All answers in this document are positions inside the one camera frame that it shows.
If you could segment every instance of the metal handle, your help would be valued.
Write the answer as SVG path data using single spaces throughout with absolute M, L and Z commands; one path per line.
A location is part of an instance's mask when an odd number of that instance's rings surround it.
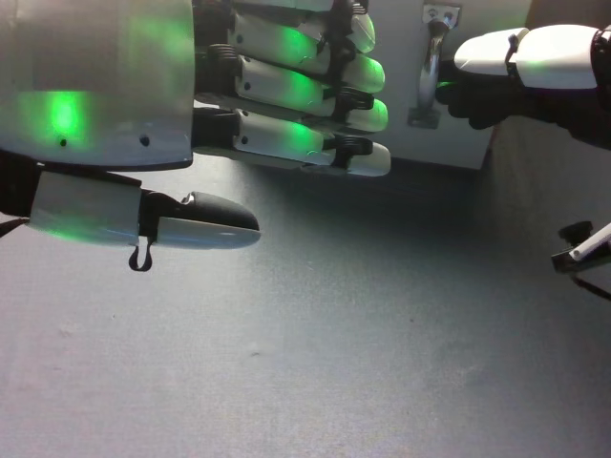
M 439 61 L 443 40 L 458 24 L 460 8 L 447 5 L 424 6 L 423 21 L 429 24 L 431 38 L 418 81 L 418 106 L 410 109 L 408 124 L 421 129 L 436 129 L 439 126 L 439 112 L 433 109 Z

